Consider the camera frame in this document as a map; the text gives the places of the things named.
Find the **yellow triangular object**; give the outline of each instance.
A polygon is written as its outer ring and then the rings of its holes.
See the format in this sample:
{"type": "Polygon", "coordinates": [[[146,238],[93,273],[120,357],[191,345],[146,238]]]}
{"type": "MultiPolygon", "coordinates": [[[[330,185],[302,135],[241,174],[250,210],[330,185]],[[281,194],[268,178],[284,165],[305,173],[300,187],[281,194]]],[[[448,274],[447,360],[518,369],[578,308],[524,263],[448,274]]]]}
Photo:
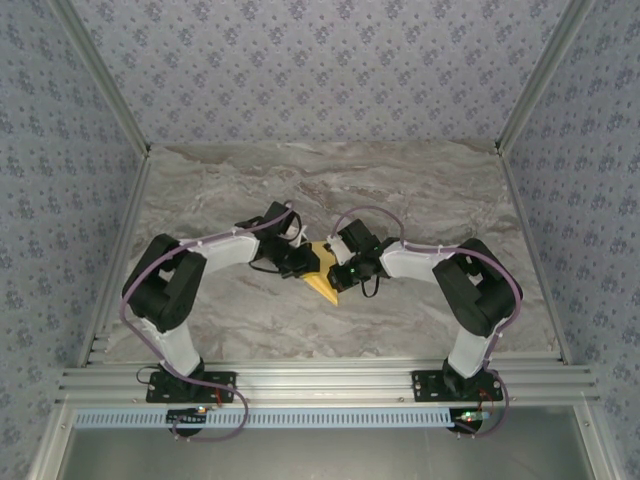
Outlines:
{"type": "Polygon", "coordinates": [[[329,268],[336,263],[336,257],[324,248],[325,242],[311,242],[311,250],[320,259],[320,271],[307,273],[302,278],[334,305],[338,305],[338,292],[333,289],[327,278],[329,268]]]}

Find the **gray marble table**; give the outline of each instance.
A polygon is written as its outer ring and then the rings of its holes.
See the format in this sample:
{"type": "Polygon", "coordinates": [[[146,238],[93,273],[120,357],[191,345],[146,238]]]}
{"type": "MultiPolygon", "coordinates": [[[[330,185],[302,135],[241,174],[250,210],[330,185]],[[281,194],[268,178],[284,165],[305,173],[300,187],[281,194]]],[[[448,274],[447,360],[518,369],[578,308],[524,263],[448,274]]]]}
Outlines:
{"type": "MultiPolygon", "coordinates": [[[[524,290],[522,314],[498,351],[557,348],[545,302],[498,159],[487,148],[452,142],[239,144],[154,147],[134,237],[131,270],[149,241],[166,232],[194,238],[295,201],[312,240],[327,236],[352,206],[396,213],[416,243],[483,240],[524,290]]],[[[379,237],[397,227],[359,215],[379,237]]],[[[206,360],[248,358],[444,356],[458,324],[435,284],[383,280],[333,306],[301,280],[231,267],[203,279],[189,318],[206,360]]],[[[108,362],[152,360],[117,319],[108,362]]]]}

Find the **patterned wallpaper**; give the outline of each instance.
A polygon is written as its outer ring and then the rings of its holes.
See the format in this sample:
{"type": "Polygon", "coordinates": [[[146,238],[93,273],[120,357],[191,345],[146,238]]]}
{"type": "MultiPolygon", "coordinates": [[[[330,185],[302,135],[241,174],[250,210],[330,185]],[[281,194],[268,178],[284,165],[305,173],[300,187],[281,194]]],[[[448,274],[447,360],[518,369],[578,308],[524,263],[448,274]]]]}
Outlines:
{"type": "Polygon", "coordinates": [[[640,4],[598,0],[510,159],[576,360],[640,478],[640,4]]]}
{"type": "Polygon", "coordinates": [[[138,160],[45,0],[0,9],[0,478],[75,363],[138,160]]]}
{"type": "Polygon", "coordinates": [[[566,0],[74,0],[151,143],[495,138],[566,0]]]}

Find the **purple cable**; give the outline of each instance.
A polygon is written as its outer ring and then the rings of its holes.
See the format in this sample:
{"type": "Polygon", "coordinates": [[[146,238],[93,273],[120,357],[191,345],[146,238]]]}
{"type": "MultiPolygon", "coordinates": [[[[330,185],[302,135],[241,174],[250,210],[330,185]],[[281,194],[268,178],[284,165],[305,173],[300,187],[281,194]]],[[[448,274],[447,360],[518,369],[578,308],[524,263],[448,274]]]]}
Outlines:
{"type": "Polygon", "coordinates": [[[333,231],[331,232],[331,236],[335,237],[338,231],[338,227],[340,226],[340,223],[342,222],[342,220],[344,220],[344,218],[355,212],[358,210],[377,210],[378,212],[382,212],[385,215],[391,217],[399,226],[400,226],[400,244],[406,248],[408,251],[410,252],[417,252],[417,253],[427,253],[430,255],[437,255],[437,254],[442,254],[442,253],[459,253],[462,255],[467,255],[470,257],[474,257],[477,258],[478,260],[486,263],[487,265],[493,267],[500,275],[502,275],[502,277],[507,281],[507,283],[509,284],[509,287],[511,287],[511,291],[513,292],[513,297],[515,299],[515,307],[513,309],[513,312],[511,313],[511,316],[509,317],[509,319],[504,322],[501,326],[496,328],[496,335],[493,336],[493,339],[491,340],[491,343],[489,344],[487,351],[485,353],[485,356],[483,358],[482,361],[482,368],[484,368],[487,372],[491,373],[494,378],[500,383],[500,385],[502,386],[502,391],[504,394],[504,399],[505,399],[505,404],[504,404],[504,412],[502,414],[502,416],[500,417],[500,420],[498,421],[498,423],[496,423],[493,427],[491,427],[488,431],[483,432],[483,433],[477,433],[475,431],[473,431],[473,429],[469,428],[467,425],[461,424],[459,422],[454,422],[457,425],[464,427],[466,430],[469,430],[471,432],[472,435],[474,435],[475,437],[481,438],[481,437],[486,437],[492,433],[494,433],[496,430],[498,430],[503,424],[504,421],[507,417],[507,410],[509,408],[509,392],[507,390],[507,386],[505,385],[504,381],[502,380],[502,378],[500,377],[500,375],[498,374],[497,371],[495,370],[490,370],[489,368],[487,368],[489,366],[489,359],[491,357],[491,353],[493,352],[494,348],[496,347],[496,344],[498,343],[498,338],[500,338],[502,336],[502,331],[507,328],[509,325],[511,325],[516,318],[518,318],[518,315],[520,315],[520,310],[522,309],[522,299],[520,298],[520,291],[518,290],[518,286],[516,285],[515,280],[513,279],[513,277],[511,276],[511,274],[509,274],[509,272],[507,272],[504,267],[502,265],[500,265],[498,262],[496,262],[495,260],[493,260],[492,258],[487,257],[486,255],[483,255],[481,253],[478,253],[476,251],[473,250],[468,250],[466,248],[458,248],[458,247],[419,247],[416,245],[411,245],[411,244],[407,244],[404,240],[404,224],[402,223],[402,221],[393,213],[391,213],[389,210],[382,208],[382,207],[378,207],[375,205],[370,205],[370,206],[362,206],[362,207],[354,207],[351,208],[349,210],[347,210],[345,213],[343,213],[340,218],[338,219],[338,221],[336,222],[336,224],[333,227],[333,231]]]}
{"type": "MultiPolygon", "coordinates": [[[[129,329],[147,347],[149,347],[149,349],[154,353],[154,355],[156,357],[158,357],[158,359],[160,360],[160,363],[162,364],[162,366],[169,373],[171,373],[171,375],[179,378],[180,380],[182,380],[184,382],[191,383],[193,385],[200,385],[202,387],[216,388],[216,389],[219,389],[219,390],[224,390],[224,391],[227,391],[227,392],[231,392],[232,394],[236,395],[240,399],[240,401],[242,402],[242,405],[244,406],[244,416],[242,418],[242,422],[240,422],[240,425],[238,425],[231,432],[229,432],[226,435],[223,435],[222,437],[217,437],[217,438],[210,438],[210,437],[191,438],[191,437],[189,437],[189,441],[191,441],[191,442],[200,442],[200,443],[223,442],[225,440],[229,440],[229,439],[234,438],[237,435],[239,435],[240,432],[242,432],[244,426],[246,425],[247,420],[249,419],[249,403],[247,402],[247,399],[244,397],[244,395],[242,395],[237,389],[235,389],[233,387],[229,387],[228,385],[223,385],[221,383],[205,382],[205,381],[202,381],[202,380],[197,380],[195,378],[189,378],[189,377],[187,377],[185,375],[182,375],[175,368],[173,368],[173,366],[170,365],[167,362],[167,359],[164,357],[164,355],[162,354],[160,349],[158,349],[158,347],[156,347],[153,344],[153,342],[146,337],[146,335],[144,333],[142,333],[138,328],[136,328],[136,326],[133,325],[133,323],[131,323],[129,320],[127,320],[127,316],[126,316],[127,304],[129,303],[129,299],[131,299],[131,296],[133,295],[133,292],[136,291],[136,289],[151,274],[151,272],[153,272],[156,268],[158,268],[161,264],[163,264],[167,260],[172,259],[178,253],[180,253],[180,252],[182,252],[184,250],[187,250],[189,248],[193,248],[193,247],[200,246],[200,245],[207,245],[209,243],[217,242],[219,240],[223,240],[225,238],[232,237],[232,236],[236,235],[237,233],[253,233],[253,232],[257,232],[259,230],[263,230],[265,228],[269,228],[270,226],[275,225],[276,223],[279,223],[282,220],[284,220],[285,218],[287,218],[287,216],[293,211],[293,203],[292,202],[285,202],[285,205],[288,205],[288,207],[289,207],[288,210],[285,213],[283,213],[279,217],[276,217],[273,220],[271,220],[269,222],[266,222],[266,223],[264,223],[262,225],[257,225],[255,227],[245,228],[245,229],[238,230],[238,231],[235,231],[235,232],[232,231],[232,232],[218,233],[218,234],[215,234],[215,235],[208,235],[208,236],[205,236],[205,237],[198,238],[196,240],[191,240],[191,241],[189,241],[187,243],[184,243],[184,244],[180,245],[179,247],[174,248],[173,250],[170,250],[169,252],[165,253],[164,255],[162,255],[161,257],[156,259],[153,263],[151,263],[151,265],[149,265],[133,281],[133,283],[131,284],[131,286],[127,290],[127,292],[122,296],[122,301],[120,302],[120,309],[119,309],[120,320],[127,327],[129,327],[129,329]]],[[[174,434],[177,435],[177,432],[175,430],[175,426],[173,428],[173,432],[174,432],[174,434]]]]}

